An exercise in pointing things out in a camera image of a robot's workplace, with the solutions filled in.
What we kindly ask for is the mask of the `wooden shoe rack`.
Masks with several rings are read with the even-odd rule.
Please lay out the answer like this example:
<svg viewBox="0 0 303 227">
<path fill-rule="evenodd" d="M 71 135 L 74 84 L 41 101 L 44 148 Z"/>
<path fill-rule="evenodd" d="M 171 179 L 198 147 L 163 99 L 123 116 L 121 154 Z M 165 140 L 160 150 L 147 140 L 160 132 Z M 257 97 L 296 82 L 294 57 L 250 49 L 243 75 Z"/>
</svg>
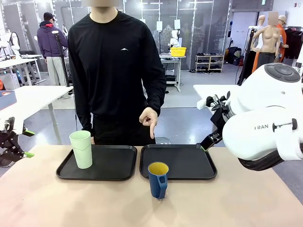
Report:
<svg viewBox="0 0 303 227">
<path fill-rule="evenodd" d="M 196 73 L 221 73 L 224 55 L 222 53 L 198 53 L 195 57 Z"/>
</svg>

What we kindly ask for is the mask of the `person's right forearm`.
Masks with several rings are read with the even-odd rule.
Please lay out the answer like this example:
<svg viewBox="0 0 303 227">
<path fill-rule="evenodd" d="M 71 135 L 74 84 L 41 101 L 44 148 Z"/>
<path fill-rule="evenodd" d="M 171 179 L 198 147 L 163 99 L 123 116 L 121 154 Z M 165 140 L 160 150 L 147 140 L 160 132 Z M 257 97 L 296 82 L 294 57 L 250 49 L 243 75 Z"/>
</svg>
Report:
<svg viewBox="0 0 303 227">
<path fill-rule="evenodd" d="M 74 97 L 76 114 L 82 125 L 82 130 L 89 131 L 90 136 L 94 137 L 88 98 L 83 92 L 76 89 L 74 89 Z"/>
</svg>

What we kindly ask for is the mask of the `black tripod stand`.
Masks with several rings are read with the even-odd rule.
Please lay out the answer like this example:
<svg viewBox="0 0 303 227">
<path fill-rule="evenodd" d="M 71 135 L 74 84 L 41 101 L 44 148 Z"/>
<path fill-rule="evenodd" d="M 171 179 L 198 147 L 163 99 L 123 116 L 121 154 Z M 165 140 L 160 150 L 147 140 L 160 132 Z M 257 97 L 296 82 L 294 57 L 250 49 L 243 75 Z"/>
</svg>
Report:
<svg viewBox="0 0 303 227">
<path fill-rule="evenodd" d="M 68 79 L 68 75 L 67 75 L 66 64 L 65 64 L 65 59 L 64 59 L 64 53 L 63 53 L 63 48 L 62 48 L 62 44 L 61 44 L 61 41 L 60 41 L 59 32 L 58 31 L 52 31 L 52 34 L 54 35 L 54 37 L 55 37 L 55 39 L 57 41 L 58 48 L 59 48 L 60 60 L 61 60 L 61 64 L 62 64 L 62 69 L 63 69 L 63 74 L 64 74 L 64 79 L 65 79 L 66 87 L 70 87 L 69 79 Z"/>
</svg>

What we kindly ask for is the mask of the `person's left forearm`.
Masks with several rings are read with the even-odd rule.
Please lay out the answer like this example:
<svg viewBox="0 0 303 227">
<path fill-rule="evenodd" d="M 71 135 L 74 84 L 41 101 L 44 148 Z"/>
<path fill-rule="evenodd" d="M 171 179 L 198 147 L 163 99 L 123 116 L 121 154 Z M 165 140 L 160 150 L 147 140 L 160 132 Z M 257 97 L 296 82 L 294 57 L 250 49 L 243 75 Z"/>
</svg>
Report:
<svg viewBox="0 0 303 227">
<path fill-rule="evenodd" d="M 167 88 L 165 75 L 148 76 L 143 80 L 143 85 L 147 93 L 147 106 L 152 108 L 159 116 Z"/>
</svg>

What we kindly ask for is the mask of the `black hanging trousers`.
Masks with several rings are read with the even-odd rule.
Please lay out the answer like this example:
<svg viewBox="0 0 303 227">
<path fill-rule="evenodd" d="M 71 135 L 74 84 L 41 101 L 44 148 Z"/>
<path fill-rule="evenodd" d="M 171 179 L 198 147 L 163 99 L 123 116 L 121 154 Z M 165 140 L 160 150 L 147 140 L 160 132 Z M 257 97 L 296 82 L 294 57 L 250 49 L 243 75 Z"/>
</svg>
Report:
<svg viewBox="0 0 303 227">
<path fill-rule="evenodd" d="M 240 74 L 240 78 L 237 82 L 237 85 L 241 85 L 245 79 L 247 79 L 252 74 L 252 69 L 254 66 L 256 52 L 253 50 L 250 50 L 248 54 L 245 56 L 243 68 Z"/>
</svg>

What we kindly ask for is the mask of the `person's left hand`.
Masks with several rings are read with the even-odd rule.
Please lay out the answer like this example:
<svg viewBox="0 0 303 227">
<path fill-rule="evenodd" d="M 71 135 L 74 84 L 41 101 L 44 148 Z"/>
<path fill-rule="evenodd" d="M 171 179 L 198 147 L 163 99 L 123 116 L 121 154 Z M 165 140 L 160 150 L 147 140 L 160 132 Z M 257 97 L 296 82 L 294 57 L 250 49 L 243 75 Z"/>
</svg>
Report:
<svg viewBox="0 0 303 227">
<path fill-rule="evenodd" d="M 139 117 L 139 122 L 146 127 L 150 127 L 150 137 L 154 139 L 154 131 L 158 122 L 158 114 L 150 107 L 143 110 Z"/>
</svg>

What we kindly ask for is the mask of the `tall pale green cup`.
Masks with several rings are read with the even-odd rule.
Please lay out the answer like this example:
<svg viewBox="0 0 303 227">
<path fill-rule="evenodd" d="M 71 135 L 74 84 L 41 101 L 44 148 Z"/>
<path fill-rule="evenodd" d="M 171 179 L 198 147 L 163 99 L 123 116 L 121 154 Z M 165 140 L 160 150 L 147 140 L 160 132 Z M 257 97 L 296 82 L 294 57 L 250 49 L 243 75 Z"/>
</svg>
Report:
<svg viewBox="0 0 303 227">
<path fill-rule="evenodd" d="M 91 134 L 89 131 L 75 131 L 69 136 L 78 168 L 92 166 Z"/>
</svg>

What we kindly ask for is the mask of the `black plastic tray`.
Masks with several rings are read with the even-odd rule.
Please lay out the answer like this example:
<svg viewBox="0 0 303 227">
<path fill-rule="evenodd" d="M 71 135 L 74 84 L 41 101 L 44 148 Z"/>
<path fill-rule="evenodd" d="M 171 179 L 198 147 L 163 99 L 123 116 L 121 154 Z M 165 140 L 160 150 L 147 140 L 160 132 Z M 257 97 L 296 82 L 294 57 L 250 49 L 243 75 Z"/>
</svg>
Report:
<svg viewBox="0 0 303 227">
<path fill-rule="evenodd" d="M 156 144 L 141 149 L 140 174 L 148 178 L 148 166 L 153 162 L 168 165 L 169 180 L 211 180 L 216 177 L 217 169 L 208 152 L 199 144 Z"/>
<path fill-rule="evenodd" d="M 92 166 L 80 169 L 73 150 L 56 170 L 57 177 L 80 181 L 125 181 L 135 172 L 137 148 L 133 146 L 92 146 Z"/>
</svg>

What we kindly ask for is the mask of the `white humanoid robot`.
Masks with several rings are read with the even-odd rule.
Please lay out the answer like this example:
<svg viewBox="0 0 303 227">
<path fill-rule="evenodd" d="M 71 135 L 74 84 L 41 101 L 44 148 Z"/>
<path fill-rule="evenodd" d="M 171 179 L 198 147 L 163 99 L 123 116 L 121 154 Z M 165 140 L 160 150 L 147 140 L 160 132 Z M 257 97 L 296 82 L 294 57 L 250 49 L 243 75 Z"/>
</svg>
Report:
<svg viewBox="0 0 303 227">
<path fill-rule="evenodd" d="M 172 30 L 171 31 L 171 39 L 170 39 L 170 42 L 168 43 L 168 47 L 171 48 L 171 47 L 181 47 L 179 41 L 178 41 L 178 37 L 179 37 L 179 30 Z"/>
</svg>

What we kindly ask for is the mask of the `blue mug yellow inside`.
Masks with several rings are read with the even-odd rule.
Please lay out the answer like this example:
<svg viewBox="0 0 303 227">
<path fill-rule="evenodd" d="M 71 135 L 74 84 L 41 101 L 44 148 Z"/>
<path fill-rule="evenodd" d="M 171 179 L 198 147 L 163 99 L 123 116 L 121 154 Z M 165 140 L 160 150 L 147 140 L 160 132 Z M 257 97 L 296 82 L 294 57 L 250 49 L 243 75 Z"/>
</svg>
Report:
<svg viewBox="0 0 303 227">
<path fill-rule="evenodd" d="M 158 200 L 165 198 L 166 189 L 168 187 L 168 172 L 169 167 L 163 162 L 153 162 L 148 166 L 151 194 Z"/>
</svg>

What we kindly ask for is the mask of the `dark bags pile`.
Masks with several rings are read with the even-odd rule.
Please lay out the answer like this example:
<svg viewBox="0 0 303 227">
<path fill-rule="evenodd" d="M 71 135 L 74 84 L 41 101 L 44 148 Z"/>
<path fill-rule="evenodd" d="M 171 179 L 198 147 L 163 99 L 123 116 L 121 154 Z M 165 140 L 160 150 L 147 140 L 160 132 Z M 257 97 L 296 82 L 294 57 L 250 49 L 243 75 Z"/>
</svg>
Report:
<svg viewBox="0 0 303 227">
<path fill-rule="evenodd" d="M 224 60 L 228 64 L 239 66 L 240 61 L 242 59 L 242 49 L 236 46 L 228 47 L 225 50 Z"/>
</svg>

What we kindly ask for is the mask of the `figure in orange clothes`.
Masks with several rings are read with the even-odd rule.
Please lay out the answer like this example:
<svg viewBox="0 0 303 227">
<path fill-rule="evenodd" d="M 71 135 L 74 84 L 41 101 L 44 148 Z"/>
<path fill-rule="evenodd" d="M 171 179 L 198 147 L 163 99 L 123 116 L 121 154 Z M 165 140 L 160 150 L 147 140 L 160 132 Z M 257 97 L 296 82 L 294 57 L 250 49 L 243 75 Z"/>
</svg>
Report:
<svg viewBox="0 0 303 227">
<path fill-rule="evenodd" d="M 280 47 L 279 47 L 279 55 L 277 57 L 278 62 L 282 62 L 284 59 L 284 54 L 286 48 L 289 48 L 289 45 L 286 44 L 287 36 L 283 25 L 286 24 L 286 16 L 280 15 L 278 17 L 278 25 L 277 28 L 280 31 Z"/>
</svg>

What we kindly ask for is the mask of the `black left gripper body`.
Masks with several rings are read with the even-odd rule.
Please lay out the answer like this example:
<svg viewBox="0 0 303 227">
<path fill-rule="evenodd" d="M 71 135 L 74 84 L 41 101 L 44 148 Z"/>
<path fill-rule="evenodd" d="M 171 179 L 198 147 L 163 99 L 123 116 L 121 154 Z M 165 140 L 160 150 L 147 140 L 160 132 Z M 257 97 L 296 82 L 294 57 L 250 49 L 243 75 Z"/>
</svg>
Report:
<svg viewBox="0 0 303 227">
<path fill-rule="evenodd" d="M 0 131 L 0 155 L 18 154 L 18 136 L 14 131 Z"/>
</svg>

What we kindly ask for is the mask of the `rack of black clothes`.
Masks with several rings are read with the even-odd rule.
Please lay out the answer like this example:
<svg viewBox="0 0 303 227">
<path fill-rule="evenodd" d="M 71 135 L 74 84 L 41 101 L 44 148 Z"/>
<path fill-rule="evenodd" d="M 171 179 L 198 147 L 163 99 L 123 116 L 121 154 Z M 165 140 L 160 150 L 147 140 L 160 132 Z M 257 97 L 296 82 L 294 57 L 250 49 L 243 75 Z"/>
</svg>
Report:
<svg viewBox="0 0 303 227">
<path fill-rule="evenodd" d="M 303 45 L 303 27 L 286 26 L 286 44 L 284 59 L 298 59 L 301 47 Z"/>
</svg>

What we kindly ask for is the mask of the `person in black sweater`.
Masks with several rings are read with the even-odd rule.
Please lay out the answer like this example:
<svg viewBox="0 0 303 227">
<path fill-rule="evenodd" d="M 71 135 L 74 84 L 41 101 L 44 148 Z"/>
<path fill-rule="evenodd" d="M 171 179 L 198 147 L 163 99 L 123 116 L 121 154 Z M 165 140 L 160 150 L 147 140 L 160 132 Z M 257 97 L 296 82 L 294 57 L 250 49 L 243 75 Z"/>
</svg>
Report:
<svg viewBox="0 0 303 227">
<path fill-rule="evenodd" d="M 143 80 L 165 75 L 147 25 L 118 10 L 119 0 L 81 0 L 90 13 L 68 32 L 73 89 L 88 98 L 96 145 L 155 144 L 139 117 Z"/>
</svg>

